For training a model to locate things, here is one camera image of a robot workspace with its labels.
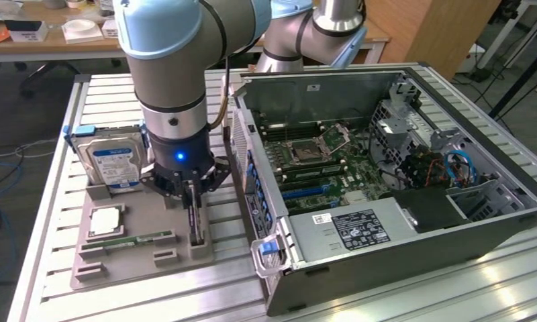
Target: barcode sticker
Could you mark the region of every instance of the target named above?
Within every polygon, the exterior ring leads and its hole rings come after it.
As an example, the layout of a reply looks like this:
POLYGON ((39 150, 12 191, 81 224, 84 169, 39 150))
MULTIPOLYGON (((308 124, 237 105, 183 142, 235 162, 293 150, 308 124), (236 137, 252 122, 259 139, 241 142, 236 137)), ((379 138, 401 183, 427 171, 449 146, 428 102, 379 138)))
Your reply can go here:
POLYGON ((315 225, 320 225, 321 223, 331 223, 332 216, 329 213, 321 213, 320 215, 313 215, 312 220, 315 221, 315 225))

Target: hard drive label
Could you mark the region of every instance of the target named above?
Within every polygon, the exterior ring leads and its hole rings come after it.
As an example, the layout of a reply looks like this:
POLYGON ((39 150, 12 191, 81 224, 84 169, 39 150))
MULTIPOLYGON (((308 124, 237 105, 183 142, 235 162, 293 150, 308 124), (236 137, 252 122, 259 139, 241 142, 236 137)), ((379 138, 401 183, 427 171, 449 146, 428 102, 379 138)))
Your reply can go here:
POLYGON ((97 150, 93 155, 101 177, 108 186, 127 188, 139 184, 140 172, 137 166, 131 163, 132 149, 97 150))
POLYGON ((348 250, 357 250, 391 241, 372 209, 332 217, 332 222, 348 250))

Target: sticker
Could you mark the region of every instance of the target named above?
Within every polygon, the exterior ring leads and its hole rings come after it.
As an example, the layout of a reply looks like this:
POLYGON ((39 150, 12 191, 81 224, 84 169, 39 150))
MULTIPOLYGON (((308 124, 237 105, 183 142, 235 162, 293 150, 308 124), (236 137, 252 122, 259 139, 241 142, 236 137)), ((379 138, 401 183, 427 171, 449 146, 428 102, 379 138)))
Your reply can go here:
POLYGON ((320 174, 320 171, 317 172, 307 172, 307 173, 299 173, 295 178, 304 178, 305 176, 317 176, 320 174))
POLYGON ((320 215, 313 215, 312 220, 315 221, 315 225, 320 225, 321 223, 332 222, 332 217, 329 213, 321 213, 320 215))
POLYGON ((133 151, 129 148, 93 152, 100 175, 108 186, 127 188, 139 184, 140 170, 131 162, 133 151))
POLYGON ((339 171, 340 171, 340 166, 332 166, 331 168, 323 169, 323 174, 329 173, 329 172, 339 172, 339 171))
POLYGON ((391 241, 372 209, 336 216, 332 222, 348 250, 357 250, 391 241))
POLYGON ((320 84, 319 85, 308 85, 307 92, 319 92, 320 84))

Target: aluminum extrusion table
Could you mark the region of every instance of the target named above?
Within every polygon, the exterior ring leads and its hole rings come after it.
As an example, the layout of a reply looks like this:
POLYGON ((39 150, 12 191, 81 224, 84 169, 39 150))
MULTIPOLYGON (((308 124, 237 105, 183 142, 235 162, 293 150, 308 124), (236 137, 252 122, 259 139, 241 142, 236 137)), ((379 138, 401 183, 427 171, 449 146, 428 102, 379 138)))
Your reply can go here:
MULTIPOLYGON (((520 154, 525 147, 431 68, 413 66, 537 180, 537 159, 520 154)), ((209 121, 220 109, 221 77, 221 70, 205 74, 209 121)), ((427 103, 423 110, 440 127, 452 126, 427 103)), ((140 118, 128 74, 77 77, 64 124, 131 125, 140 118)), ((69 278, 87 179, 63 136, 8 321, 537 321, 537 227, 477 260, 267 317, 231 179, 207 200, 216 256, 209 266, 75 292, 69 278)), ((212 146, 216 154, 224 153, 219 130, 212 146)))

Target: green circuit board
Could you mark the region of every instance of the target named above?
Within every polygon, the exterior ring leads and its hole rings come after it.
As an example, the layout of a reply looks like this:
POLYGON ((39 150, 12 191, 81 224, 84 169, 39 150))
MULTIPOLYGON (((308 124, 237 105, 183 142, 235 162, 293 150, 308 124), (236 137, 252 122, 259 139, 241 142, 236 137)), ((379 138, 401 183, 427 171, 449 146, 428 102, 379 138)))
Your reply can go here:
POLYGON ((389 192, 364 149, 365 138, 339 126, 316 138, 264 142, 284 198, 325 186, 323 193, 285 199, 292 215, 377 200, 389 192))

